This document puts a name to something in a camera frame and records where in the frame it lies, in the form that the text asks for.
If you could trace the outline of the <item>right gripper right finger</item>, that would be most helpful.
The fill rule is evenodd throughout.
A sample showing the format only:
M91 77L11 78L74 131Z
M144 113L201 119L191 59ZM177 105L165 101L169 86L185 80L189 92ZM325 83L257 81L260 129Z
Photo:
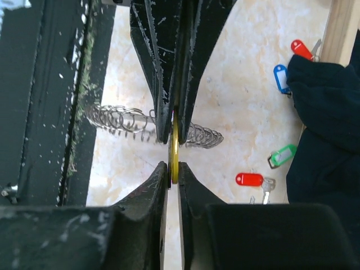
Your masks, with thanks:
M183 269L215 268L207 207L224 203L198 181L187 163L179 163L178 205Z

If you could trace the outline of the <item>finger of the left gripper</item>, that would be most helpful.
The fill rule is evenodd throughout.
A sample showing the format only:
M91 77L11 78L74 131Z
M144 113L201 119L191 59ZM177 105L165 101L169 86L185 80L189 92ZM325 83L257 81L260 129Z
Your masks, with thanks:
M183 1L177 91L178 139L187 140L200 80L235 1Z
M131 1L130 37L155 110L157 140L167 143L182 1Z

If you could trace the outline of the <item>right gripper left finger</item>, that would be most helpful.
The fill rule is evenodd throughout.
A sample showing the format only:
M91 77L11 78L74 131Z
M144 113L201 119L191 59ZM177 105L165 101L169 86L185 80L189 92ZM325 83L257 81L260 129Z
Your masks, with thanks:
M149 178L112 206L110 269L163 269L168 167L158 163Z

